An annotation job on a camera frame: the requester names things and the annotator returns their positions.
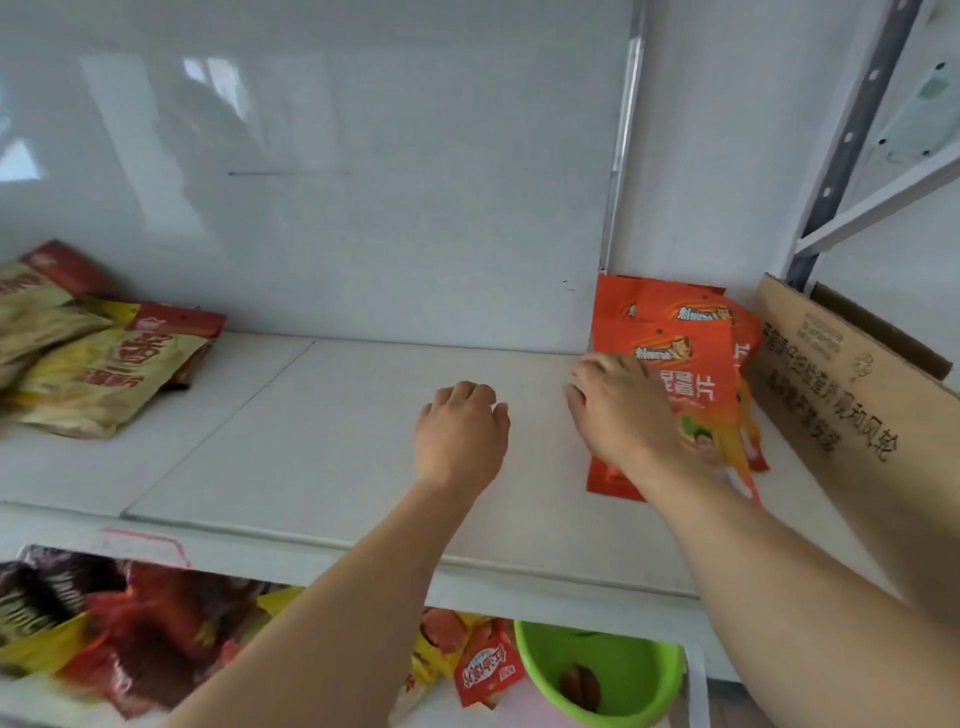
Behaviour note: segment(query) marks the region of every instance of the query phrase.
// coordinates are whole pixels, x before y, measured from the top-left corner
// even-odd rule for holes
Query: brown object in bowl
[[[582,665],[571,665],[560,678],[560,693],[574,705],[596,713],[600,708],[600,681]]]

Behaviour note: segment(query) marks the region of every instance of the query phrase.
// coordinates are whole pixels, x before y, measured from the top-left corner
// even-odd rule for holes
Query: person's right hand
[[[684,446],[660,375],[633,356],[589,353],[570,372],[566,403],[590,451],[643,490],[651,477],[696,467]]]

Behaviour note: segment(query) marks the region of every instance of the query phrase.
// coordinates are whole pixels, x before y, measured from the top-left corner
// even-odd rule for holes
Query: black snack bag
[[[31,546],[24,560],[75,617],[84,610],[84,597],[94,592],[122,592],[127,582],[116,562],[104,556]]]
[[[0,643],[35,635],[70,618],[34,569],[18,562],[0,564]]]

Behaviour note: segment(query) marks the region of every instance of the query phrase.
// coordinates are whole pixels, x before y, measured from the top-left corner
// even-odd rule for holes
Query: metal strip
[[[853,101],[842,141],[833,152],[816,202],[806,219],[804,236],[816,231],[836,215],[867,134],[874,123],[876,110],[883,100],[903,47],[920,14],[922,2],[923,0],[891,2],[883,32],[870,58],[870,66]],[[803,291],[815,262],[816,255],[794,255],[786,274],[787,285]]]
[[[627,45],[627,68],[623,77],[623,93],[620,96],[620,119],[617,122],[616,144],[613,148],[610,190],[607,193],[607,210],[604,214],[603,233],[600,237],[600,273],[603,275],[606,275],[610,267],[616,215],[623,195],[624,169],[630,152],[630,131],[634,126],[636,94],[640,86],[643,51],[646,47],[646,13],[646,0],[634,0],[634,14],[630,21],[630,42]]]

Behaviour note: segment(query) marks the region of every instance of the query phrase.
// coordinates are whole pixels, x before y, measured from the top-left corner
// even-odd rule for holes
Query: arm
[[[413,489],[166,728],[382,728],[433,571],[507,451],[507,407],[495,402],[485,384],[439,390],[417,423]]]
[[[683,447],[656,373],[598,353],[574,374],[581,435],[666,519],[727,654],[780,728],[957,724],[956,633],[720,486]]]

